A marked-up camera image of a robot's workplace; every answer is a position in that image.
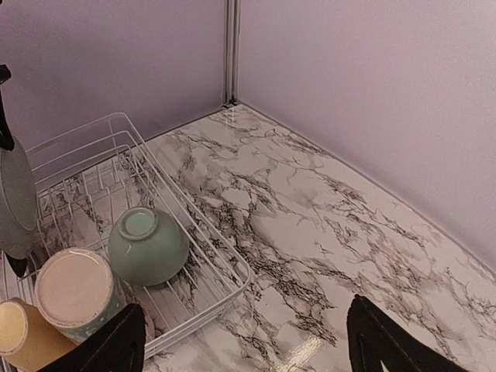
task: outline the mug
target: mug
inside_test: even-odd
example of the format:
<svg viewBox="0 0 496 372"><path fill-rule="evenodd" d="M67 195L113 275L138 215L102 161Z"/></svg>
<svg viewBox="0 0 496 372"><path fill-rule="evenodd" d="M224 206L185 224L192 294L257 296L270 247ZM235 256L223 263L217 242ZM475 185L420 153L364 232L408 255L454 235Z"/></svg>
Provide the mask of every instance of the mug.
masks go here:
<svg viewBox="0 0 496 372"><path fill-rule="evenodd" d="M0 304L0 356L14 367L35 372L75 347L34 306L20 298Z"/></svg>
<svg viewBox="0 0 496 372"><path fill-rule="evenodd" d="M81 248L54 254L41 268L34 295L41 315L76 343L126 306L107 260Z"/></svg>

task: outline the lavender wall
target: lavender wall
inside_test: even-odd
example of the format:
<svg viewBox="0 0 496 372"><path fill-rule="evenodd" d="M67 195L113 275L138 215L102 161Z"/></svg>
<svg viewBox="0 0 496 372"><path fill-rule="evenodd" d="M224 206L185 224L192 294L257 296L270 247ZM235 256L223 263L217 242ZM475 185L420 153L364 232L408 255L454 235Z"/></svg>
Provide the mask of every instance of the lavender wall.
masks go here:
<svg viewBox="0 0 496 372"><path fill-rule="evenodd" d="M111 112L145 136L221 104L224 0L5 0L2 85L12 131L32 146Z"/></svg>
<svg viewBox="0 0 496 372"><path fill-rule="evenodd" d="M239 96L496 269L493 1L242 0Z"/></svg>

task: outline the dish rack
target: dish rack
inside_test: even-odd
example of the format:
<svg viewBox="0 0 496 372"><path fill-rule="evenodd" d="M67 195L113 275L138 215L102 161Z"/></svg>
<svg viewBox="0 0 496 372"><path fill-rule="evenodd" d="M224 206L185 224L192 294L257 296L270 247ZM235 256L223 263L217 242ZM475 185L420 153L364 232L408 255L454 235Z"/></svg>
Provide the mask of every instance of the dish rack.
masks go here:
<svg viewBox="0 0 496 372"><path fill-rule="evenodd" d="M33 303L36 275L59 250L79 246L105 255L113 223L137 205L170 213L191 250L163 285L128 286L153 319L145 358L222 317L249 284L248 263L158 163L127 115L106 116L27 153L38 194L37 242L24 277L2 258L7 298Z"/></svg>

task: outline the white marble surface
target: white marble surface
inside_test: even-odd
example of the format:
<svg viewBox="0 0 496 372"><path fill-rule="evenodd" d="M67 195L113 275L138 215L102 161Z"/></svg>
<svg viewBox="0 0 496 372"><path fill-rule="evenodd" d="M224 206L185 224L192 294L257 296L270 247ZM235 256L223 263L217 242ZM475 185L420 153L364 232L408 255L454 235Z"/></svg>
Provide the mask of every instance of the white marble surface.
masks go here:
<svg viewBox="0 0 496 372"><path fill-rule="evenodd" d="M355 294L468 370L496 364L493 274L326 152L244 106L149 146L249 262L254 279L224 319L146 361L145 371L350 371L346 313ZM134 185L131 204L149 204ZM112 226L105 192L92 205L81 179L69 186L53 193L65 212L57 221L64 236L54 228L53 203L42 202L47 246L85 246L98 234L105 242ZM113 204L119 215L128 207L116 192L123 195ZM72 215L68 202L78 205ZM198 265L188 265L201 280ZM202 307L186 277L173 286L188 307ZM156 335L164 332L152 318Z"/></svg>

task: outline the cup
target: cup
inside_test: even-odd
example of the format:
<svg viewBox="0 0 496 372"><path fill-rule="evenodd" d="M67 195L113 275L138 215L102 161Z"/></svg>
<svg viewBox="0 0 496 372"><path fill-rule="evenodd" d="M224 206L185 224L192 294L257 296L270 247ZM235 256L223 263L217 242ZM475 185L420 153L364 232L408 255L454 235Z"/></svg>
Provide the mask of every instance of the cup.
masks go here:
<svg viewBox="0 0 496 372"><path fill-rule="evenodd" d="M132 285L164 283L188 260L188 238L172 216L155 208L124 212L108 241L110 266Z"/></svg>
<svg viewBox="0 0 496 372"><path fill-rule="evenodd" d="M75 347L34 306L20 298L0 304L0 356L14 367L35 372Z"/></svg>
<svg viewBox="0 0 496 372"><path fill-rule="evenodd" d="M41 315L76 343L85 341L126 305L106 259L81 248L53 255L41 268L34 295Z"/></svg>

